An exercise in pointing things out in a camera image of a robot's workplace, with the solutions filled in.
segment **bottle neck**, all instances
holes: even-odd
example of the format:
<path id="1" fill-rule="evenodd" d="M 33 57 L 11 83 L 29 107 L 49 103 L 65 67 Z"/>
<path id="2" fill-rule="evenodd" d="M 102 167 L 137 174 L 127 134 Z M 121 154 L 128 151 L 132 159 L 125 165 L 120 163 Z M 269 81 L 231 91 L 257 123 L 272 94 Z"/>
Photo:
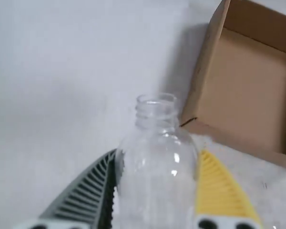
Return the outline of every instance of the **bottle neck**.
<path id="1" fill-rule="evenodd" d="M 176 97 L 172 94 L 141 95 L 137 98 L 136 126 L 160 133 L 179 126 Z"/>

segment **cardboard box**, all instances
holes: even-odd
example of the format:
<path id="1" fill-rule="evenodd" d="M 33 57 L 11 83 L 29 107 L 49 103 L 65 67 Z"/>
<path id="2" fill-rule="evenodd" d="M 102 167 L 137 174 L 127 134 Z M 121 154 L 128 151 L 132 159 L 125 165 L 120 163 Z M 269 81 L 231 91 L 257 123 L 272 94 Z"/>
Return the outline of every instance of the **cardboard box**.
<path id="1" fill-rule="evenodd" d="M 207 29 L 184 128 L 286 167 L 286 16 L 223 0 Z"/>

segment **plastic bottle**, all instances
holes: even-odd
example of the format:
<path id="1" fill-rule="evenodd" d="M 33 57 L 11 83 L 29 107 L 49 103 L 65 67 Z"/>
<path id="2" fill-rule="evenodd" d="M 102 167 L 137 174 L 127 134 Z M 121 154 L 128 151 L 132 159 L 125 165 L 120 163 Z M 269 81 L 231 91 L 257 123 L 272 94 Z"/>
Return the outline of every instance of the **plastic bottle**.
<path id="1" fill-rule="evenodd" d="M 117 150 L 121 229 L 192 227 L 197 152 L 172 94 L 137 98 L 134 130 Z"/>

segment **bottle mouth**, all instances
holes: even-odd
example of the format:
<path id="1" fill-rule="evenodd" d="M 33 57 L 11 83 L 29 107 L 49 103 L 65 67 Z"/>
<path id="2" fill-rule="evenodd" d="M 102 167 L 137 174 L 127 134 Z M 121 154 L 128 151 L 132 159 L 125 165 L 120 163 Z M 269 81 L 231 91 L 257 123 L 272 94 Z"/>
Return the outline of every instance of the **bottle mouth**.
<path id="1" fill-rule="evenodd" d="M 177 98 L 169 93 L 143 94 L 137 97 L 137 117 L 157 120 L 178 115 Z"/>

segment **box flap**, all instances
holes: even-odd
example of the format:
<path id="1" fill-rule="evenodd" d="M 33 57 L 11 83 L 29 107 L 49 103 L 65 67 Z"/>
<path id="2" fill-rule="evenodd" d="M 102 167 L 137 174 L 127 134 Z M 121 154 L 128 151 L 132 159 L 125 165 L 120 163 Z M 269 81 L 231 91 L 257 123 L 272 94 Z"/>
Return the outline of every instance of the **box flap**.
<path id="1" fill-rule="evenodd" d="M 216 44 L 223 29 L 225 17 L 229 8 L 230 0 L 223 0 L 213 14 L 205 34 L 204 43 L 200 50 L 191 89 L 184 106 L 181 123 L 195 118 L 199 107 L 199 100 L 203 91 L 205 78 L 215 51 Z"/>
<path id="2" fill-rule="evenodd" d="M 249 0 L 231 0 L 224 27 L 286 52 L 286 15 Z"/>

